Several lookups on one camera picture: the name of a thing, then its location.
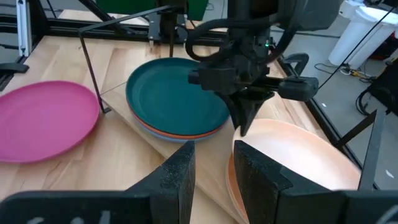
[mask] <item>wooden surface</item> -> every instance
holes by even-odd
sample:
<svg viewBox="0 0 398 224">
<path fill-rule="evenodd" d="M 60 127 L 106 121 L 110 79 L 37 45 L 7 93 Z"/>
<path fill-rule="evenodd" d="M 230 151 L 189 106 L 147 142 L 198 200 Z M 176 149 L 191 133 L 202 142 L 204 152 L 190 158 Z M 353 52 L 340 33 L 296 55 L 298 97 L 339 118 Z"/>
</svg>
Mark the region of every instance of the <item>wooden surface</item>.
<svg viewBox="0 0 398 224">
<path fill-rule="evenodd" d="M 89 12 L 69 10 L 61 17 L 98 20 Z M 143 59 L 152 57 L 145 43 L 87 40 L 87 45 L 103 93 L 124 83 Z M 42 80 L 69 80 L 93 90 L 78 39 L 44 37 L 25 64 L 30 66 L 29 71 L 16 74 L 0 95 Z M 33 164 L 0 163 L 0 200 L 25 190 L 124 190 L 163 161 L 151 145 L 112 111 L 101 115 L 95 130 L 72 151 Z M 197 187 L 191 222 L 235 223 Z"/>
<path fill-rule="evenodd" d="M 150 52 L 147 61 L 151 58 L 167 57 L 164 47 L 154 47 L 156 50 Z M 181 46 L 175 46 L 175 53 L 179 57 L 189 58 L 185 50 Z M 271 77 L 282 77 L 278 65 L 271 65 Z M 150 145 L 152 145 L 164 157 L 170 157 L 181 144 L 168 142 L 152 136 L 143 130 L 131 114 L 131 110 L 126 101 L 125 94 L 126 84 L 103 94 L 104 101 L 118 114 L 120 114 L 127 124 L 130 125 L 141 137 L 143 137 Z M 283 100 L 279 95 L 264 103 L 260 109 L 257 118 L 278 119 L 288 123 L 295 124 L 305 128 L 315 134 L 320 132 L 319 126 L 314 123 L 314 119 L 305 107 L 305 104 Z M 196 184 L 210 198 L 218 203 L 228 214 L 230 214 L 239 223 L 244 223 L 242 218 L 237 214 L 228 194 L 225 181 L 225 169 L 227 160 L 232 150 L 232 138 L 234 128 L 232 121 L 229 120 L 224 128 L 216 133 L 212 138 L 197 142 L 197 181 Z"/>
</svg>

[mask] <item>gray floor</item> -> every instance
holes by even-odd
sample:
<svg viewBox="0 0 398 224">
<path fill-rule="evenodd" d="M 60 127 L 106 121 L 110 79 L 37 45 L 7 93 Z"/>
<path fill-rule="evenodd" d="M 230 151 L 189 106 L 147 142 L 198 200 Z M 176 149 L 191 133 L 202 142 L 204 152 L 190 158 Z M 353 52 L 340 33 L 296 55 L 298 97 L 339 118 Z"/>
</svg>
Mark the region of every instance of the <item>gray floor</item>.
<svg viewBox="0 0 398 224">
<path fill-rule="evenodd" d="M 77 0 L 62 1 L 50 0 L 56 9 L 84 9 Z M 227 15 L 228 0 L 210 0 L 212 6 L 208 7 L 204 20 L 217 19 L 223 14 Z M 13 0 L 0 0 L 0 3 L 15 4 Z M 4 9 L 0 7 L 0 13 L 13 13 L 13 9 Z M 332 38 L 315 37 L 313 35 L 296 35 L 285 55 L 305 52 L 309 54 L 310 61 L 303 72 L 303 76 L 317 77 L 320 83 L 323 83 L 329 74 L 314 69 L 316 63 L 328 64 L 328 55 L 338 41 L 338 37 L 343 33 L 348 20 L 338 17 L 333 25 L 327 30 L 316 32 L 308 32 L 308 34 L 329 35 Z M 272 36 L 276 41 L 281 37 L 280 30 L 273 27 Z M 17 44 L 15 36 L 10 34 L 0 34 L 2 43 Z M 17 57 L 17 53 L 11 50 L 0 49 L 0 63 L 10 62 Z M 370 75 L 379 75 L 383 69 L 383 63 L 370 60 L 366 65 L 366 73 Z M 324 112 L 328 115 L 333 124 L 337 127 L 341 134 L 345 134 L 358 124 L 364 116 L 359 114 L 355 108 L 355 100 L 358 95 L 367 87 L 367 84 L 361 83 L 355 77 L 348 77 L 341 73 L 336 74 L 316 95 L 316 99 L 323 105 Z M 370 100 L 369 111 L 373 109 L 385 107 L 376 99 Z M 381 154 L 379 156 L 376 182 L 382 189 L 398 189 L 398 117 L 390 114 L 386 118 L 385 127 L 382 134 Z M 349 145 L 356 155 L 363 160 L 368 146 L 370 129 L 360 134 Z"/>
</svg>

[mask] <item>pink plate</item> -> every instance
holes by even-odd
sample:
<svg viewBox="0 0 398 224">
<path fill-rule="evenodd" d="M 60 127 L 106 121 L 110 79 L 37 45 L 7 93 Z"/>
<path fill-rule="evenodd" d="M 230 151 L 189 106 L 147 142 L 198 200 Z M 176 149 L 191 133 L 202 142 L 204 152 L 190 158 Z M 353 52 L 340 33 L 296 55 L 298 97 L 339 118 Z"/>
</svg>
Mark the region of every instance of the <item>pink plate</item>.
<svg viewBox="0 0 398 224">
<path fill-rule="evenodd" d="M 96 95 L 66 81 L 41 82 L 0 97 L 0 161 L 36 162 L 72 149 L 94 128 Z"/>
</svg>

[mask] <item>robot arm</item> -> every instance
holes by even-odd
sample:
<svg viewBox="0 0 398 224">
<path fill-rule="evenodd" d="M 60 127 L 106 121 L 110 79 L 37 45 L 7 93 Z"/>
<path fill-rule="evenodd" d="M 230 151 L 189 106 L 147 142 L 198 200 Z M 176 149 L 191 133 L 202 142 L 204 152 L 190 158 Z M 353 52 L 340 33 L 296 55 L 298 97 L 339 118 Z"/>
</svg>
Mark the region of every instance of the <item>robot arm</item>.
<svg viewBox="0 0 398 224">
<path fill-rule="evenodd" d="M 307 101 L 318 91 L 316 78 L 267 77 L 267 64 L 279 58 L 298 30 L 327 29 L 338 14 L 338 1 L 229 0 L 228 18 L 205 22 L 188 35 L 185 49 L 200 62 L 189 82 L 214 91 L 228 106 L 235 128 L 246 135 L 259 108 L 278 92 L 283 98 Z M 270 27 L 284 29 L 269 54 Z M 217 53 L 202 57 L 193 51 L 194 41 L 215 28 L 228 28 Z"/>
</svg>

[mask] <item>teal plate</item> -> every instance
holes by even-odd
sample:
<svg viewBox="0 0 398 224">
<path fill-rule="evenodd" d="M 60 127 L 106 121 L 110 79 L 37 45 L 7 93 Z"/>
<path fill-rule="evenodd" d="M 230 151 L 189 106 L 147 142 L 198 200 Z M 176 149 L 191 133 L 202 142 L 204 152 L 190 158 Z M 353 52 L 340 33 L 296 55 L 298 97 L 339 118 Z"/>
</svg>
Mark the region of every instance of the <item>teal plate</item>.
<svg viewBox="0 0 398 224">
<path fill-rule="evenodd" d="M 184 58 L 162 58 L 138 67 L 126 86 L 134 114 L 154 129 L 179 136 L 221 127 L 229 116 L 224 102 L 188 83 L 188 74 L 197 67 L 198 62 Z"/>
</svg>

